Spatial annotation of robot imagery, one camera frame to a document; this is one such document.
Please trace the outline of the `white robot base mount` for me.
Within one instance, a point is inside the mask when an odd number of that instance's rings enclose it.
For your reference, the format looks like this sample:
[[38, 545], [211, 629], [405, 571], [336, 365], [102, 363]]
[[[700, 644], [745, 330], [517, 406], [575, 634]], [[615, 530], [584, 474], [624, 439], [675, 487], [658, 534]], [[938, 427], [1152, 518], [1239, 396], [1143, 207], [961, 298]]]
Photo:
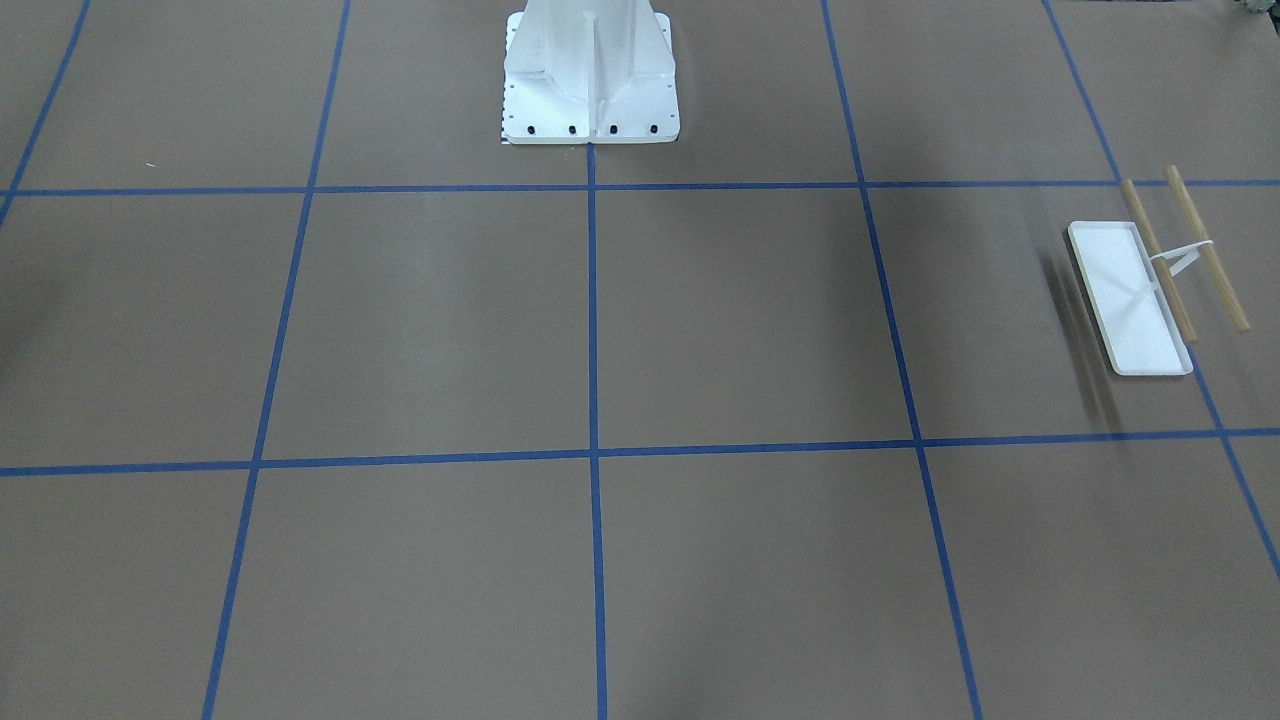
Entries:
[[671, 143], [681, 135], [671, 18], [649, 1], [529, 1], [506, 19], [500, 138]]

